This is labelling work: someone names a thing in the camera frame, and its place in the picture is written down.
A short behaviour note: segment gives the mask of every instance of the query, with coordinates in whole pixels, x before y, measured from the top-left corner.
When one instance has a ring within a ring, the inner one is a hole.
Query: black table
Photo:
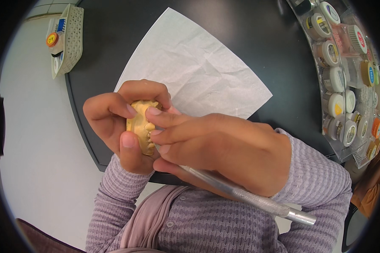
[[[91,129],[86,99],[113,92],[135,48],[157,18],[171,7],[190,18],[259,76],[273,97],[249,120],[281,127],[332,157],[321,134],[321,102],[314,60],[302,28],[285,0],[83,0],[83,55],[66,75],[72,109],[99,170],[112,152]],[[180,183],[156,173],[151,181]]]

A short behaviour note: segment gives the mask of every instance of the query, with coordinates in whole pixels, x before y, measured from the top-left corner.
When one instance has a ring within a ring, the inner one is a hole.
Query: dental stone model
[[[131,106],[138,114],[133,119],[127,119],[127,131],[132,131],[138,135],[142,154],[153,155],[155,144],[151,141],[150,132],[155,129],[155,125],[147,121],[145,111],[150,106],[158,109],[161,109],[162,106],[158,102],[151,100],[138,100],[133,102]]]

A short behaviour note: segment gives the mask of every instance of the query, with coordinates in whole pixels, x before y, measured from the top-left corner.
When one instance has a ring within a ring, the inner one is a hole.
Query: person
[[[350,202],[366,217],[372,214],[380,196],[380,153],[370,162],[355,185]]]
[[[142,155],[137,135],[125,131],[135,100],[156,100],[149,122],[159,152]],[[191,117],[172,106],[164,84],[127,81],[118,92],[89,98],[84,114],[115,154],[101,180],[86,251],[94,252],[331,252],[352,196],[348,172],[283,129],[223,114]],[[292,222],[279,235],[274,217],[232,200],[177,164],[211,170],[254,194],[295,203],[317,217]],[[154,173],[176,175],[193,187],[166,185],[136,208]]]

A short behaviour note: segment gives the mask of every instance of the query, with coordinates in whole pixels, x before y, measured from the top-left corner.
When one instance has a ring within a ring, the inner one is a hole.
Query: white paper sheet
[[[139,43],[115,91],[127,80],[143,78],[164,83],[173,105],[192,116],[223,113],[247,119],[272,96],[241,59],[171,8]]]

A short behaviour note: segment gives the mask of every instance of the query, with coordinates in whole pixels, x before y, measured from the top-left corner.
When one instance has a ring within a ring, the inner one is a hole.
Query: sleeve
[[[138,175],[124,170],[114,154],[94,199],[94,211],[86,237],[86,252],[119,249],[123,228],[136,208],[135,202],[153,172]]]
[[[352,197],[349,173],[284,130],[276,131],[289,137],[292,158],[288,181],[272,198],[301,205],[302,211],[317,217],[310,227],[292,222],[290,231],[278,236],[277,249],[289,253],[331,252]]]

